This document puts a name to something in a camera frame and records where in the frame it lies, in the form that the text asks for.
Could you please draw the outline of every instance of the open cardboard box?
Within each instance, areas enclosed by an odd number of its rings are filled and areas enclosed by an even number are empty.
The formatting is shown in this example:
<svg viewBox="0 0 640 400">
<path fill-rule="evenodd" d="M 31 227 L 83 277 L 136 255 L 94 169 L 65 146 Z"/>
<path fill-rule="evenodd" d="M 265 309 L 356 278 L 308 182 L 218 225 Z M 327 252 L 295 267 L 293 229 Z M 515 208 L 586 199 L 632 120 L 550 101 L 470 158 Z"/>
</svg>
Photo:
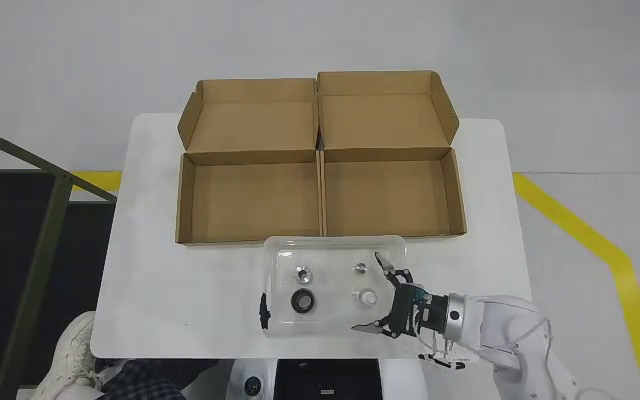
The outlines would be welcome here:
<svg viewBox="0 0 640 400">
<path fill-rule="evenodd" d="M 176 242 L 322 236 L 315 79 L 208 80 L 178 124 Z"/>
<path fill-rule="evenodd" d="M 458 117 L 438 74 L 318 74 L 327 236 L 466 232 Z"/>
</svg>

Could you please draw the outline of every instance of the metal nut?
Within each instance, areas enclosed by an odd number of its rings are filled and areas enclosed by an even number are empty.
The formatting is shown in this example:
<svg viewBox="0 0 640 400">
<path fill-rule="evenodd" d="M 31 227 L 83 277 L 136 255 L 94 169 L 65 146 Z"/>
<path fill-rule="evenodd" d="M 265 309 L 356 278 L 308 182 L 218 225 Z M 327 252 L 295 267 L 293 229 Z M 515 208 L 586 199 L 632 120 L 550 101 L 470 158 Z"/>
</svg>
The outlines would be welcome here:
<svg viewBox="0 0 640 400">
<path fill-rule="evenodd" d="M 356 270 L 356 272 L 360 273 L 360 274 L 364 274 L 365 272 L 367 272 L 367 264 L 365 263 L 358 263 L 356 264 L 355 267 L 353 267 L 353 269 Z"/>
<path fill-rule="evenodd" d="M 313 279 L 311 270 L 306 265 L 299 265 L 296 267 L 296 280 L 301 285 L 308 285 Z"/>
</svg>

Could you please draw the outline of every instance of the shoe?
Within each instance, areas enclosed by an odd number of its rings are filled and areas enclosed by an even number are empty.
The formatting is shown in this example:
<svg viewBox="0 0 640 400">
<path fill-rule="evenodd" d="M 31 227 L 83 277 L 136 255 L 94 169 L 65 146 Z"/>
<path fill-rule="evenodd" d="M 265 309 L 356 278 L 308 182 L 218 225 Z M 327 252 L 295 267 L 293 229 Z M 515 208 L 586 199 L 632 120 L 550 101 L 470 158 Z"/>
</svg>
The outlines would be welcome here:
<svg viewBox="0 0 640 400">
<path fill-rule="evenodd" d="M 96 386 L 96 358 L 89 342 L 96 313 L 88 311 L 74 319 L 58 339 L 51 369 L 36 388 L 31 400 L 53 400 L 70 385 Z"/>
</svg>

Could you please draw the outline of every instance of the clear plastic container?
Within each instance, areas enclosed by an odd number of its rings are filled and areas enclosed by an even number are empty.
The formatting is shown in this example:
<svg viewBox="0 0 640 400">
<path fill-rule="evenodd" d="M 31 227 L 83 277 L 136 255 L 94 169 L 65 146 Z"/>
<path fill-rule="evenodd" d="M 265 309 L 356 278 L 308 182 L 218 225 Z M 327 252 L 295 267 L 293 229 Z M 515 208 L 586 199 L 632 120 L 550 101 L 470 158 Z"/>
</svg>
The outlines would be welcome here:
<svg viewBox="0 0 640 400">
<path fill-rule="evenodd" d="M 394 291 L 374 252 L 384 255 L 396 269 L 404 268 L 406 255 L 400 236 L 274 236 L 265 241 L 264 248 L 265 293 L 271 312 L 269 329 L 264 332 L 275 336 L 344 334 L 354 325 L 386 316 Z M 292 296 L 299 289 L 313 293 L 314 305 L 306 313 L 292 306 Z"/>
</svg>

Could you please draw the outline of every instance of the yellow floor line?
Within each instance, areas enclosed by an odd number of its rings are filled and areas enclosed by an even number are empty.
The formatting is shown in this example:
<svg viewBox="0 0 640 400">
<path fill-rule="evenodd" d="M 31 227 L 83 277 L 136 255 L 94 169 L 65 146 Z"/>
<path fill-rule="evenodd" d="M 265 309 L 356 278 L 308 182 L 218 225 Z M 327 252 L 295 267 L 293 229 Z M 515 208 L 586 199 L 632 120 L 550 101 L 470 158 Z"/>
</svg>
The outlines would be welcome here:
<svg viewBox="0 0 640 400">
<path fill-rule="evenodd" d="M 513 183 L 520 197 L 609 265 L 636 363 L 640 366 L 640 286 L 631 258 L 524 175 L 513 174 Z"/>
<path fill-rule="evenodd" d="M 71 171 L 71 173 L 108 192 L 117 192 L 120 188 L 122 171 Z M 74 186 L 73 190 L 82 189 Z"/>
</svg>

